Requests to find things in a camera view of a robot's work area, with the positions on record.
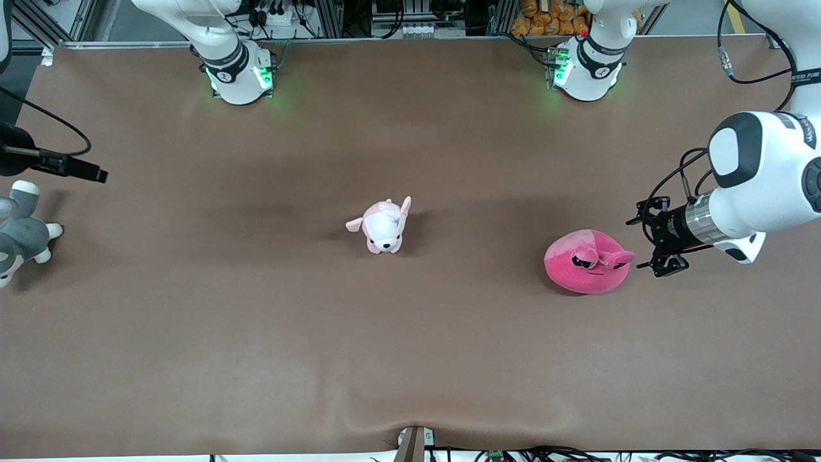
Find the white and pink plush puppy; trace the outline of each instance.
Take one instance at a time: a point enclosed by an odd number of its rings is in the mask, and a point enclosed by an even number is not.
[[[396,253],[402,247],[402,231],[405,230],[410,211],[410,196],[402,202],[402,207],[387,199],[373,204],[360,218],[347,222],[345,227],[352,233],[362,228],[371,253]]]

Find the black bracket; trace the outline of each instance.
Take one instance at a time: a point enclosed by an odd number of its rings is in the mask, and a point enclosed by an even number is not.
[[[655,249],[653,250],[653,257],[650,261],[640,263],[636,268],[647,268],[653,270],[653,274],[657,277],[670,276],[678,272],[686,270],[690,267],[687,260],[680,253],[671,253],[665,251],[661,245],[662,239],[659,237],[657,230],[660,226],[665,225],[665,220],[660,219],[660,214],[652,213],[651,210],[658,210],[660,212],[667,212],[670,209],[670,197],[659,196],[650,199],[649,201],[641,201],[635,204],[636,213],[635,218],[626,222],[627,225],[642,224],[650,227],[650,233],[653,236]]]

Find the plush toy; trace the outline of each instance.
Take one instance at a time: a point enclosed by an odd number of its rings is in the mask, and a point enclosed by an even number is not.
[[[402,207],[390,199],[373,204],[360,218],[345,224],[348,231],[356,233],[362,228],[368,239],[368,250],[371,253],[396,253],[402,247],[402,231],[408,212],[411,210],[411,197],[405,198]]]
[[[62,226],[32,218],[40,190],[32,182],[16,181],[9,197],[0,197],[0,288],[28,260],[45,263],[51,259],[48,241],[62,235]]]
[[[633,252],[595,229],[582,229],[560,238],[544,254],[548,276],[578,293],[605,293],[624,281]]]

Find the gray stuffed dog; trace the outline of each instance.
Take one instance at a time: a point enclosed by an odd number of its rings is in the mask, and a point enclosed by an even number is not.
[[[48,241],[62,235],[62,226],[32,218],[40,198],[32,182],[16,181],[9,197],[0,197],[0,289],[28,260],[45,263],[51,259]]]

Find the pink plush toy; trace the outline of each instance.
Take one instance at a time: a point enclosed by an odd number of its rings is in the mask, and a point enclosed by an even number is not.
[[[405,198],[402,207],[390,199],[373,204],[360,218],[345,224],[348,231],[356,233],[362,228],[368,239],[371,253],[396,253],[402,247],[402,231],[411,210],[411,197]]]
[[[595,229],[582,229],[560,238],[544,254],[548,276],[578,293],[605,293],[624,281],[633,252]]]

